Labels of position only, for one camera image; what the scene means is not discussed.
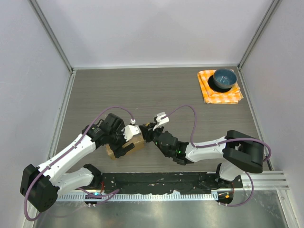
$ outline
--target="cable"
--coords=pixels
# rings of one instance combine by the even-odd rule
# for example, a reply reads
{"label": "cable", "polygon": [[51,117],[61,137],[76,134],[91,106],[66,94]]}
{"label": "cable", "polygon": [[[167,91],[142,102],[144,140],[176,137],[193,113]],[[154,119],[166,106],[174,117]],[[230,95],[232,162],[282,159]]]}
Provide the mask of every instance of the cable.
{"label": "cable", "polygon": [[101,195],[101,193],[103,192],[104,188],[105,188],[105,183],[102,181],[102,182],[101,182],[100,195]]}
{"label": "cable", "polygon": [[39,216],[41,215],[41,213],[39,213],[35,218],[31,218],[28,214],[28,198],[29,198],[29,193],[32,190],[34,184],[37,182],[37,180],[48,170],[50,169],[54,164],[56,164],[57,161],[61,160],[63,157],[65,157],[68,153],[70,153],[75,147],[77,147],[78,144],[80,144],[80,142],[83,140],[83,138],[86,136],[86,133],[89,131],[89,129],[91,129],[92,125],[96,122],[96,120],[106,111],[112,109],[112,108],[120,108],[125,110],[126,112],[128,112],[132,118],[132,120],[134,119],[133,114],[126,108],[121,107],[121,106],[111,106],[108,107],[106,109],[104,109],[93,121],[92,123],[86,128],[85,132],[82,134],[82,136],[80,137],[80,139],[75,143],[74,146],[72,146],[70,149],[68,149],[65,153],[63,153],[61,156],[59,156],[57,159],[55,159],[53,162],[50,163],[49,166],[47,166],[44,170],[42,170],[37,177],[31,182],[31,184],[28,187],[28,190],[24,196],[24,203],[23,203],[23,212],[24,212],[24,216],[28,221],[35,221],[39,218]]}
{"label": "cable", "polygon": [[119,189],[116,189],[116,190],[112,191],[112,192],[109,193],[109,194],[97,196],[97,195],[94,195],[94,194],[92,194],[92,193],[90,193],[90,192],[88,192],[88,191],[86,191],[86,190],[84,190],[84,189],[82,189],[82,188],[78,188],[78,189],[81,190],[81,191],[83,191],[84,193],[88,194],[89,196],[94,197],[94,198],[97,198],[97,199],[101,199],[101,198],[103,198],[103,197],[107,197],[107,196],[110,196],[110,195],[113,195],[113,194],[116,194],[116,193],[119,192]]}
{"label": "cable", "polygon": [[[111,193],[109,193],[109,194],[107,194],[107,195],[103,195],[103,197],[106,197],[106,196],[109,196],[109,195],[110,195],[110,197],[107,198],[107,199],[105,199],[105,200],[103,200],[103,201],[101,201],[101,202],[99,202],[99,203],[97,203],[96,205],[100,205],[100,204],[103,204],[103,203],[109,201],[109,200],[110,200],[111,198],[113,198],[118,192],[119,192],[119,189],[116,189],[115,191],[113,191],[113,192],[111,192]],[[91,194],[90,192],[88,192],[88,193],[89,193],[90,196],[93,195],[92,197],[94,197],[94,198],[100,198],[100,197],[98,197],[98,196],[96,196],[96,195],[94,195],[94,194]],[[70,212],[70,213],[68,213],[68,214],[66,214],[66,215],[54,215],[54,214],[51,213],[51,212],[48,212],[48,214],[50,214],[51,216],[54,216],[54,217],[56,217],[56,218],[66,218],[66,217],[72,215],[72,214],[75,213],[76,211],[78,211],[78,210],[80,210],[80,209],[82,209],[82,208],[84,208],[84,207],[86,207],[86,206],[87,206],[87,205],[84,204],[83,206],[81,206],[81,207],[79,207],[79,208],[73,210],[72,212]]]}
{"label": "cable", "polygon": [[[164,119],[166,117],[169,117],[171,114],[173,114],[175,111],[177,111],[178,109],[182,108],[182,107],[189,107],[192,109],[193,113],[194,113],[194,125],[193,125],[193,129],[192,129],[192,132],[191,132],[191,136],[190,136],[190,143],[193,147],[195,148],[208,148],[208,147],[212,147],[212,146],[217,146],[217,145],[221,145],[221,144],[224,144],[224,143],[230,143],[230,142],[238,142],[238,141],[252,141],[252,142],[258,142],[262,145],[264,145],[267,149],[268,149],[268,156],[266,156],[264,159],[263,159],[263,162],[266,162],[269,160],[270,156],[271,156],[271,148],[270,146],[263,142],[262,140],[259,140],[259,139],[254,139],[254,138],[236,138],[236,139],[228,139],[228,140],[223,140],[223,141],[220,141],[218,143],[213,143],[213,144],[208,144],[208,145],[203,145],[203,146],[199,146],[199,145],[195,145],[193,143],[193,135],[194,135],[194,132],[195,132],[195,128],[196,128],[196,123],[197,123],[197,115],[196,115],[196,112],[194,110],[194,108],[191,106],[191,105],[188,105],[188,104],[184,104],[184,105],[181,105],[180,107],[174,109],[172,112],[170,112],[168,115],[162,117],[161,119]],[[253,186],[253,181],[250,177],[250,175],[245,172],[247,174],[247,176],[249,177],[250,179],[250,182],[251,182],[251,186],[252,186],[252,190],[251,190],[251,193],[250,193],[250,196],[248,197],[248,199],[246,201],[244,201],[243,203],[239,203],[239,204],[235,204],[235,205],[227,205],[228,207],[238,207],[238,206],[242,206],[244,205],[245,203],[247,203],[252,195],[253,195],[253,189],[254,189],[254,186]]]}
{"label": "cable", "polygon": [[101,121],[103,122],[104,120],[103,120],[103,119],[100,119],[100,120],[97,122],[97,124],[96,124],[96,125],[98,126],[98,125],[99,125],[99,123],[100,123]]}
{"label": "cable", "polygon": [[270,146],[263,142],[262,140],[259,140],[259,139],[254,139],[254,138],[236,138],[236,139],[228,139],[228,140],[224,140],[224,141],[221,141],[221,142],[218,142],[218,143],[213,143],[213,144],[208,144],[208,145],[203,145],[203,146],[199,146],[199,145],[195,145],[193,143],[193,135],[194,135],[194,132],[195,132],[195,128],[196,128],[196,123],[197,123],[197,115],[196,115],[196,111],[194,110],[194,108],[189,105],[189,104],[184,104],[184,105],[181,105],[180,107],[174,109],[172,112],[170,112],[169,114],[167,114],[166,116],[162,117],[161,119],[164,119],[166,117],[169,117],[171,114],[173,114],[175,111],[179,110],[180,108],[182,107],[189,107],[192,109],[193,113],[194,113],[194,125],[193,125],[193,129],[192,129],[192,132],[191,132],[191,136],[190,136],[190,143],[193,147],[195,148],[208,148],[208,147],[212,147],[212,146],[217,146],[217,145],[221,145],[221,144],[224,144],[224,143],[230,143],[230,142],[237,142],[237,141],[252,141],[252,142],[258,142],[262,145],[264,145],[267,149],[268,149],[268,156],[265,157],[265,159],[263,160],[264,162],[268,161],[270,156],[271,156],[271,149],[270,149]]}
{"label": "cable", "polygon": [[252,179],[251,179],[251,176],[249,175],[249,173],[247,173],[247,172],[245,172],[246,174],[247,174],[247,176],[249,177],[249,180],[250,180],[250,183],[251,183],[251,193],[250,193],[250,195],[249,195],[249,197],[248,197],[248,199],[247,200],[245,200],[244,202],[242,202],[242,203],[238,203],[238,204],[233,204],[233,205],[230,205],[230,204],[225,204],[225,203],[220,203],[221,205],[223,205],[223,206],[227,206],[227,207],[239,207],[239,206],[243,206],[244,204],[246,204],[246,203],[248,203],[249,202],[249,200],[252,198],[252,196],[253,196],[253,188],[254,188],[254,186],[253,186],[253,181],[252,181]]}

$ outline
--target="checkered napkin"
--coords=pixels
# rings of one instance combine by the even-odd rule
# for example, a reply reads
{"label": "checkered napkin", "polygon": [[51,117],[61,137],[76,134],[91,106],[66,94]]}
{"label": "checkered napkin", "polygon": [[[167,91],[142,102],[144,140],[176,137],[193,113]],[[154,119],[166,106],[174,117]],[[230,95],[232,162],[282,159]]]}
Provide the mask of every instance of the checkered napkin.
{"label": "checkered napkin", "polygon": [[237,82],[225,93],[213,91],[209,87],[208,79],[214,75],[215,71],[216,70],[203,70],[198,72],[199,85],[205,102],[208,104],[237,104],[244,98]]}

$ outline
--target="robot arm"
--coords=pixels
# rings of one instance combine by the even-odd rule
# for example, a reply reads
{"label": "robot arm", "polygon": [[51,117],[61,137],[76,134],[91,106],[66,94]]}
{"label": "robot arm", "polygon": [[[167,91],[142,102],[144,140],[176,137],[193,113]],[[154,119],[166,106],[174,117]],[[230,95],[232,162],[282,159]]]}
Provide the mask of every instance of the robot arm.
{"label": "robot arm", "polygon": [[[173,158],[176,163],[186,165],[204,159],[224,158],[227,161],[219,164],[217,173],[219,178],[225,181],[233,181],[245,171],[250,173],[263,171],[262,144],[249,141],[218,144],[227,139],[251,138],[250,136],[237,131],[228,131],[226,136],[209,142],[195,143],[194,147],[189,142],[178,141],[168,131],[163,132],[163,126],[169,122],[169,118],[165,116],[165,113],[158,114],[154,119],[155,123],[140,125],[140,129],[146,142],[154,142],[164,156]],[[214,146],[198,148],[204,145]]]}
{"label": "robot arm", "polygon": [[[109,114],[100,125],[93,124],[91,129],[84,136],[82,141],[74,147],[74,149],[62,157],[55,165],[46,170],[39,180],[35,183],[30,191],[28,200],[39,211],[43,212],[49,209],[56,201],[57,197],[77,189],[82,186],[97,188],[101,182],[101,172],[91,164],[85,165],[83,168],[73,173],[66,172],[80,159],[95,151],[100,146],[109,144],[116,158],[125,155],[134,148],[131,143],[126,147],[122,147],[133,136],[140,134],[140,129],[136,125],[124,125],[121,118],[114,114]],[[65,149],[48,161],[34,167],[30,164],[23,171],[20,192],[25,196],[29,185],[45,168],[61,157],[82,137],[79,136]]]}

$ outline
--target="gray table surface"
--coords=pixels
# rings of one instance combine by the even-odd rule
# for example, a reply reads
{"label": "gray table surface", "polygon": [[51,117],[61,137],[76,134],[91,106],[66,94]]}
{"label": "gray table surface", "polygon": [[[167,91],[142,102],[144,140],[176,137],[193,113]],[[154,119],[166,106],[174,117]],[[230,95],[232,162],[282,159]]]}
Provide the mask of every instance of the gray table surface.
{"label": "gray table surface", "polygon": [[[192,105],[198,115],[194,142],[220,138],[227,130],[258,137],[246,98],[232,105],[204,103],[197,72],[207,69],[215,67],[78,70],[57,152],[68,146],[103,109],[113,105],[129,109],[138,125],[153,121],[157,113],[169,113],[182,104]],[[245,97],[240,80],[238,84]],[[111,112],[129,123],[130,116],[125,111]],[[189,142],[193,121],[193,112],[184,107],[170,116],[165,130],[180,141]],[[104,147],[99,148],[70,171],[88,163],[102,172],[215,171],[221,161],[204,160],[181,166],[164,157],[152,143],[146,143],[144,149],[116,160],[110,159]]]}
{"label": "gray table surface", "polygon": [[[236,191],[231,204],[244,202],[250,191]],[[82,208],[83,202],[57,202],[34,228],[288,228],[276,190],[254,192],[241,207],[211,201],[107,202]],[[53,215],[65,216],[56,218]]]}

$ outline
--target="black bracket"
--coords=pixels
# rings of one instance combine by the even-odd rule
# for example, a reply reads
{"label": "black bracket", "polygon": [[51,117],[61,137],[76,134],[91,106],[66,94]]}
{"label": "black bracket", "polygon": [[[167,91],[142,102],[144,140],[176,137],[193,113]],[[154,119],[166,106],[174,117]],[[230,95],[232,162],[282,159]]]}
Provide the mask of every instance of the black bracket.
{"label": "black bracket", "polygon": [[[253,138],[238,131],[228,131],[226,139]],[[264,146],[253,141],[228,142],[223,157],[241,170],[250,173],[263,172]]]}
{"label": "black bracket", "polygon": [[[27,166],[22,175],[20,193],[25,196],[30,184],[38,176],[40,171],[32,164]],[[42,175],[34,184],[29,193],[28,200],[39,211],[43,212],[49,209],[56,201],[59,187],[55,187],[49,181],[49,176]]]}

